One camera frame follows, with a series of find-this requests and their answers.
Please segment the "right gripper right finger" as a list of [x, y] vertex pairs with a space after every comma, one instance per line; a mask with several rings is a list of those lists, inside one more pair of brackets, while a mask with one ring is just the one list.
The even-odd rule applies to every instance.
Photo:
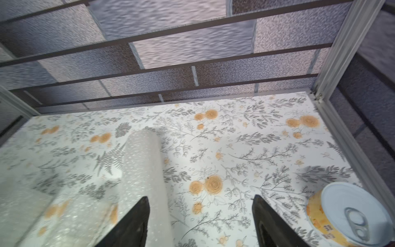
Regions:
[[253, 198], [252, 213], [260, 247], [308, 246], [260, 195]]

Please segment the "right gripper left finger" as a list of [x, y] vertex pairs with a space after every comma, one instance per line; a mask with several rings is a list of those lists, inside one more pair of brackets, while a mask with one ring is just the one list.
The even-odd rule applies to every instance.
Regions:
[[142, 197], [96, 247], [144, 247], [147, 241], [150, 205]]

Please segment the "bubble wrap sheet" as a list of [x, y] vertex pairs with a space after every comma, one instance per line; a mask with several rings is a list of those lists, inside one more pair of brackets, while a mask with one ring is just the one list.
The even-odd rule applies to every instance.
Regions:
[[117, 218], [112, 203], [1, 179], [2, 247], [93, 247]]

